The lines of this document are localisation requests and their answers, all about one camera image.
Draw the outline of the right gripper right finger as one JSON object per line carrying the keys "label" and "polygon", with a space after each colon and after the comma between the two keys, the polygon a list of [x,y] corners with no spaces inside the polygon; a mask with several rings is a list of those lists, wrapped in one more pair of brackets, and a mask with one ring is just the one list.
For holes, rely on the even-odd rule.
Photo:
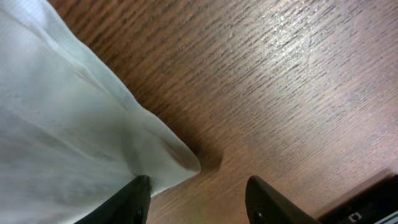
{"label": "right gripper right finger", "polygon": [[257,175],[248,179],[245,205],[250,224],[319,223]]}

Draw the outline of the white polo shirt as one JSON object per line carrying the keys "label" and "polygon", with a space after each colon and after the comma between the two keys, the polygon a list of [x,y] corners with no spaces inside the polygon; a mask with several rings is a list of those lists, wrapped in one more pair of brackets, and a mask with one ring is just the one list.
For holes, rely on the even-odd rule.
{"label": "white polo shirt", "polygon": [[200,169],[47,1],[1,2],[2,223],[73,223],[139,175],[156,195]]}

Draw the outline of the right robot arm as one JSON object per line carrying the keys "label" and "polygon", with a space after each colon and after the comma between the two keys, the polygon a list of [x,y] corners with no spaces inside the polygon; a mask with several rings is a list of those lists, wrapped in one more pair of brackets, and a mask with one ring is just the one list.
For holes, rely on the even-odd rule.
{"label": "right robot arm", "polygon": [[[150,178],[136,177],[77,224],[143,224],[150,206]],[[250,223],[397,223],[397,176],[386,177],[372,187],[314,219],[260,177],[251,176],[245,191]]]}

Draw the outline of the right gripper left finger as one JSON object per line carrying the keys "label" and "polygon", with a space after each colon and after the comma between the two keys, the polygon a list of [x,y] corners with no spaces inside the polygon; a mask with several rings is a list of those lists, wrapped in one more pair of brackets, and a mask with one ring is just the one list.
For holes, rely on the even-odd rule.
{"label": "right gripper left finger", "polygon": [[151,190],[150,177],[137,176],[75,224],[146,224]]}

